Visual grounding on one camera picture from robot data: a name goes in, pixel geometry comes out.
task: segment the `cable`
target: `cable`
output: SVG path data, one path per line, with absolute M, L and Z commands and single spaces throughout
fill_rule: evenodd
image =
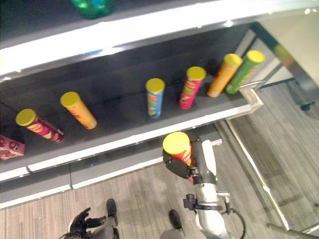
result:
M 236 214 L 239 217 L 239 219 L 243 225 L 243 234 L 241 235 L 240 239 L 244 239 L 245 235 L 246 235 L 246 223 L 245 223 L 243 216 L 233 208 L 230 209 L 230 212 Z M 221 214 L 224 215 L 224 214 L 229 214 L 229 213 L 227 213 L 227 211 L 225 211 L 225 212 L 222 212 Z

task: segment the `orange pringles can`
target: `orange pringles can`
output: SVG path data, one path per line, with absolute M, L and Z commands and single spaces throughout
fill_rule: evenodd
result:
M 224 90 L 228 82 L 231 80 L 238 67 L 241 65 L 243 60 L 236 54 L 227 54 L 224 56 L 224 61 L 215 75 L 207 95 L 209 97 L 218 97 Z
M 97 125 L 96 119 L 83 103 L 78 93 L 67 92 L 61 97 L 60 102 L 86 129 L 95 128 Z
M 184 132 L 170 133 L 163 141 L 163 149 L 173 158 L 191 165 L 191 144 L 189 137 Z

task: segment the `pink pringles can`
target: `pink pringles can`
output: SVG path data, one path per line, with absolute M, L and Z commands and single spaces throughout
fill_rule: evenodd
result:
M 181 109 L 188 109 L 192 106 L 201 83 L 206 77 L 206 71 L 202 67 L 193 66 L 187 70 L 186 75 L 184 89 L 179 99 Z
M 64 133 L 39 117 L 32 109 L 20 111 L 15 118 L 18 125 L 46 138 L 54 143 L 59 143 L 64 138 Z

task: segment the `pink box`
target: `pink box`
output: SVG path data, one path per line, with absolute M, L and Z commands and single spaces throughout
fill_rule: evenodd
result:
M 0 159 L 6 160 L 24 155 L 24 144 L 0 135 Z

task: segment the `pringles can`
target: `pringles can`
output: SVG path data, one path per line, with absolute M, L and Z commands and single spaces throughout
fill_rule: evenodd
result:
M 233 77 L 242 61 L 241 57 L 236 54 L 225 55 L 224 61 L 207 91 L 207 95 L 213 98 L 218 97 Z
M 152 78 L 146 82 L 145 87 L 149 116 L 154 119 L 158 118 L 161 113 L 165 82 L 159 78 Z
M 191 144 L 189 137 L 184 132 L 170 133 L 163 141 L 163 149 L 173 158 L 191 165 Z
M 76 92 L 67 92 L 61 99 L 61 104 L 86 128 L 93 129 L 97 125 L 96 119 L 85 106 Z
M 15 122 L 54 143 L 59 143 L 64 138 L 64 133 L 61 130 L 39 117 L 32 109 L 20 111 L 15 118 Z
M 260 63 L 265 60 L 265 55 L 260 51 L 248 51 L 243 64 L 238 68 L 237 72 L 226 87 L 226 92 L 235 94 L 239 87 L 253 75 Z
M 181 109 L 188 109 L 193 104 L 196 94 L 206 77 L 206 71 L 199 66 L 190 67 L 186 72 L 187 78 L 179 100 Z

